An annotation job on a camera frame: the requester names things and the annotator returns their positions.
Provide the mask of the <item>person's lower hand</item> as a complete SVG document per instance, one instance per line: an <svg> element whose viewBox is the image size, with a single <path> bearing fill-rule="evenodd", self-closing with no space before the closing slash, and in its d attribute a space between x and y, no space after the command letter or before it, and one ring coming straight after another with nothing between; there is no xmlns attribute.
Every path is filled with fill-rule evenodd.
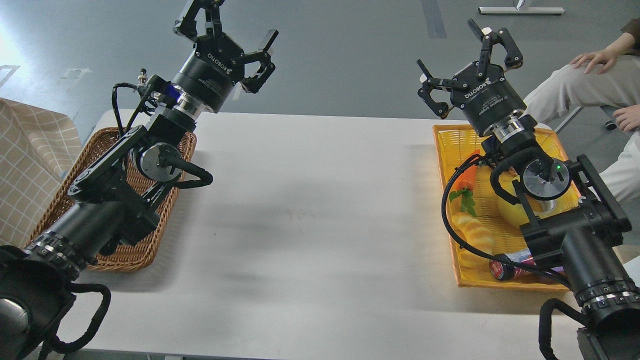
<svg viewBox="0 0 640 360"><path fill-rule="evenodd" d="M612 117L621 132L632 133L640 129L640 105L634 104L617 109Z"/></svg>

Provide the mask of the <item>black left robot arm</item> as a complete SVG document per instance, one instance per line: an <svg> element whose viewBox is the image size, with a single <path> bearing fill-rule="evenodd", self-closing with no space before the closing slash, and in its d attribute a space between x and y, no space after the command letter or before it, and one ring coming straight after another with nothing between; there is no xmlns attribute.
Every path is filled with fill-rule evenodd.
<svg viewBox="0 0 640 360"><path fill-rule="evenodd" d="M135 246L160 227L158 207L175 189L205 187L213 175L178 146L203 112L220 111L232 89L256 94L274 73L270 48L246 53L222 30L221 0L190 0L173 32L193 50L172 80L118 83L112 109L118 140L71 182L74 204L25 248L1 247L1 358L22 360L42 346L73 353L96 335L111 301L103 284L78 284L80 272L117 246Z"/></svg>

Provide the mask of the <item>person's upper hand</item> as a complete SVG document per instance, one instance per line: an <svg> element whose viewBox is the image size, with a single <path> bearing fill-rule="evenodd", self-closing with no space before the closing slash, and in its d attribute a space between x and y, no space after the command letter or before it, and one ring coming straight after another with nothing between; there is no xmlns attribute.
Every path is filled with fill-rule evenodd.
<svg viewBox="0 0 640 360"><path fill-rule="evenodd" d="M596 69L596 73L601 75L610 70L617 63L619 55L610 49L603 49L594 52L579 54L572 59L569 64L574 69L582 68L585 75Z"/></svg>

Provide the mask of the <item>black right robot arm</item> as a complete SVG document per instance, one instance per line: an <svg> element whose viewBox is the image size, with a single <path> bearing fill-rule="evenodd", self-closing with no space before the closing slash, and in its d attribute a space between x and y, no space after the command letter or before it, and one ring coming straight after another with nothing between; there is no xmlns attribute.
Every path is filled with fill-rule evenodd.
<svg viewBox="0 0 640 360"><path fill-rule="evenodd" d="M481 29L473 19L468 25L481 42L480 56L452 79L432 76L417 61L423 102L442 119L452 107L460 109L483 139L485 153L468 157L444 186L440 210L447 232L473 255L557 281L573 293L579 310L557 298L541 306L538 344L545 359L556 358L551 337L558 310L581 325L577 342L585 360L637 360L639 286L613 250L632 228L626 213L585 155L562 161L536 141L537 122L524 114L525 103L505 79L505 71L523 62L509 30ZM486 253L451 227L446 210L454 182L481 163L492 168L489 183L498 198L522 205L528 223L520 230L532 264Z"/></svg>

